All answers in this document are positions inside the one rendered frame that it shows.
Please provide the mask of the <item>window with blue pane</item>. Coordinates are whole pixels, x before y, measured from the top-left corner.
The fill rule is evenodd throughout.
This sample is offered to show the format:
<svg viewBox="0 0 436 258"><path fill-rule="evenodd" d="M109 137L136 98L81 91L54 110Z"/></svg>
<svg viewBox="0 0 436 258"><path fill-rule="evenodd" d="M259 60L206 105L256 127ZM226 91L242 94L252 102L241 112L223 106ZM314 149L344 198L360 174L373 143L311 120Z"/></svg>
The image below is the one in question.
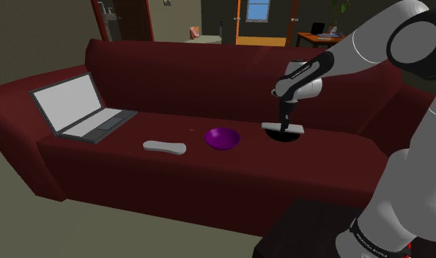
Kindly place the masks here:
<svg viewBox="0 0 436 258"><path fill-rule="evenodd" d="M267 23L270 0L248 0L246 22Z"/></svg>

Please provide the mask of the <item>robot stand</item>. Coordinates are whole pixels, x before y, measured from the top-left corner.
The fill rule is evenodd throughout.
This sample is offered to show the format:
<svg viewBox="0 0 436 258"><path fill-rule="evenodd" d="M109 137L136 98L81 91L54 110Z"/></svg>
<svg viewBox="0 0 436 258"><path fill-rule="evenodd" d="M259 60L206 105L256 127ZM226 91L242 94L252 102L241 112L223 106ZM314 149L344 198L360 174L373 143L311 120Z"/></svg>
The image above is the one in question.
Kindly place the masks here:
<svg viewBox="0 0 436 258"><path fill-rule="evenodd" d="M252 258L339 258L335 239L362 210L296 199L257 243Z"/></svg>

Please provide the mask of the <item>grey remote control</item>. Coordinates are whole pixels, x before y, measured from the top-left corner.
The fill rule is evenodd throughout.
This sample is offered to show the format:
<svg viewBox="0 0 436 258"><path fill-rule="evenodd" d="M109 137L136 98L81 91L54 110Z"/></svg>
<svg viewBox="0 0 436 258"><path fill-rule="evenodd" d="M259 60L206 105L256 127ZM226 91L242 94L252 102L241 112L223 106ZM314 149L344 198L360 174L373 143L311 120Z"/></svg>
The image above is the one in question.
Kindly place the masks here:
<svg viewBox="0 0 436 258"><path fill-rule="evenodd" d="M171 143L164 141L145 141L143 148L147 151L167 152L174 155L182 155L186 152L187 147L184 143Z"/></svg>

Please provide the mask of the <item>purple bowl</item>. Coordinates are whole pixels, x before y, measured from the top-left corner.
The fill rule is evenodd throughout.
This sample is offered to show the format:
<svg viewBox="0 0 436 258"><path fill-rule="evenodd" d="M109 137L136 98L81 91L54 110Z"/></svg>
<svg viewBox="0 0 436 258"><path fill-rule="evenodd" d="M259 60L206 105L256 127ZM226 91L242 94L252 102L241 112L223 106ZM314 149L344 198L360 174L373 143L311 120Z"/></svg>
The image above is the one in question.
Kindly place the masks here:
<svg viewBox="0 0 436 258"><path fill-rule="evenodd" d="M204 139L216 150L230 150L240 143L241 137L231 128L213 128L205 133Z"/></svg>

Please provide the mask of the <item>orange door frame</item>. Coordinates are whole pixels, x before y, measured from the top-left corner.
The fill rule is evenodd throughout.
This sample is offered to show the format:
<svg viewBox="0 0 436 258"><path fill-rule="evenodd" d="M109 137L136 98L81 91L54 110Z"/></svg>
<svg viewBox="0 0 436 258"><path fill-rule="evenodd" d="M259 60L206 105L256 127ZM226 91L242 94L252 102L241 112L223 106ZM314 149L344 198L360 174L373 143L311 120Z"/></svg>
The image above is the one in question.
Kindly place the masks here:
<svg viewBox="0 0 436 258"><path fill-rule="evenodd" d="M237 0L235 43L237 45L289 46L300 0L270 0L267 23L246 22L248 0Z"/></svg>

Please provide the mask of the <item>red-brown door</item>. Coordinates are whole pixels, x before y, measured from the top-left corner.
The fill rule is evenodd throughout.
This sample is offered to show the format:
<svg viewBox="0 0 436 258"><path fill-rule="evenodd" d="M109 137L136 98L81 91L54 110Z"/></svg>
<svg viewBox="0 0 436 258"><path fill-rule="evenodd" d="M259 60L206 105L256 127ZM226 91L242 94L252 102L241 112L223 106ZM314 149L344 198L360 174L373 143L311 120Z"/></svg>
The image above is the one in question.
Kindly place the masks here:
<svg viewBox="0 0 436 258"><path fill-rule="evenodd" d="M90 0L103 41L112 41L109 21L116 21L122 40L153 41L147 0Z"/></svg>

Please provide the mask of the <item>black bowl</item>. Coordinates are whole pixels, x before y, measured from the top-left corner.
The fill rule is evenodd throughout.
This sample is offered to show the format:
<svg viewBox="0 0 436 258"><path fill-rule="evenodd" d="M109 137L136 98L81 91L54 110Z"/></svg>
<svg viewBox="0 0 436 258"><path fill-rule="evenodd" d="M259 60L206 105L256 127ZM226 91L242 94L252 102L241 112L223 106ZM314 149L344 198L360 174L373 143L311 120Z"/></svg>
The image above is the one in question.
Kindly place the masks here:
<svg viewBox="0 0 436 258"><path fill-rule="evenodd" d="M277 130L265 129L266 134L273 140L279 142L291 142L295 141L300 137L299 133L289 133L284 131L283 133Z"/></svg>

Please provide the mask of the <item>wooden desk with plant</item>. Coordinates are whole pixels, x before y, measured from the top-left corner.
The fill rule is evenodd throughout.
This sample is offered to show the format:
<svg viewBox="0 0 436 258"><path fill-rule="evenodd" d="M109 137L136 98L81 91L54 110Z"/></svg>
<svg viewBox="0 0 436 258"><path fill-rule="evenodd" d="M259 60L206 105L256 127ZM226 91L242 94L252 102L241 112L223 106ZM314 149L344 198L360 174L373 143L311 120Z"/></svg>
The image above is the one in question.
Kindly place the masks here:
<svg viewBox="0 0 436 258"><path fill-rule="evenodd" d="M338 19L350 10L350 0L305 0L300 6L302 9L292 21L302 18L306 23L295 30L296 47L307 42L313 48L330 48L346 37L338 30Z"/></svg>

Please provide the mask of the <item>grey rectangular slab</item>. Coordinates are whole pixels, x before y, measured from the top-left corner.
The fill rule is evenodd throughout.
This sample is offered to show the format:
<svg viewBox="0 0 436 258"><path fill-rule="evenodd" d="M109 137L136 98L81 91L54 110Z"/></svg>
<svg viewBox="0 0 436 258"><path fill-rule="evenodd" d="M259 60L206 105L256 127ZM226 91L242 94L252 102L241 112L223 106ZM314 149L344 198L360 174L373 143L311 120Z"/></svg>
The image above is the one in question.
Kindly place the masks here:
<svg viewBox="0 0 436 258"><path fill-rule="evenodd" d="M274 122L262 122L261 127L265 130L272 130L276 132L281 132L281 123ZM287 128L284 130L285 133L296 133L304 134L304 128L302 125L288 124Z"/></svg>

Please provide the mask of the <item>grey open laptop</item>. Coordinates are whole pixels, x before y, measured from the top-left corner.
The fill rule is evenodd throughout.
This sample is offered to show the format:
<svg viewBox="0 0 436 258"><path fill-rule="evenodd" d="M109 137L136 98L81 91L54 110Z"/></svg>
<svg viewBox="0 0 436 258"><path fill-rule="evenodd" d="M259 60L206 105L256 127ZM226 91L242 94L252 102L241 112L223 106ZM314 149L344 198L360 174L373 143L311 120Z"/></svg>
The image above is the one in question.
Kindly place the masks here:
<svg viewBox="0 0 436 258"><path fill-rule="evenodd" d="M137 115L108 108L90 72L29 92L56 137L97 144Z"/></svg>

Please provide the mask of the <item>dark red sofa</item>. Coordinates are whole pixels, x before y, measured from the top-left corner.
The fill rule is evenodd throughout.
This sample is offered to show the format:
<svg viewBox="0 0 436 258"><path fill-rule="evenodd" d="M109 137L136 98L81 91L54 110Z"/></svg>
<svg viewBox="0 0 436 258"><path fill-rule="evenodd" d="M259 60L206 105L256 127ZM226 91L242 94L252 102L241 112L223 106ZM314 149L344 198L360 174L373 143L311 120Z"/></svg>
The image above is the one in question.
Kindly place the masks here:
<svg viewBox="0 0 436 258"><path fill-rule="evenodd" d="M390 154L408 147L433 95L382 62L325 78L291 121L305 133L272 140L271 95L294 59L316 48L91 40L82 66L0 86L0 151L38 196L72 199L250 235L264 235L297 198L363 208ZM92 74L103 103L137 112L97 144L53 135L29 92ZM213 128L241 137L230 150ZM182 155L145 141L184 143Z"/></svg>

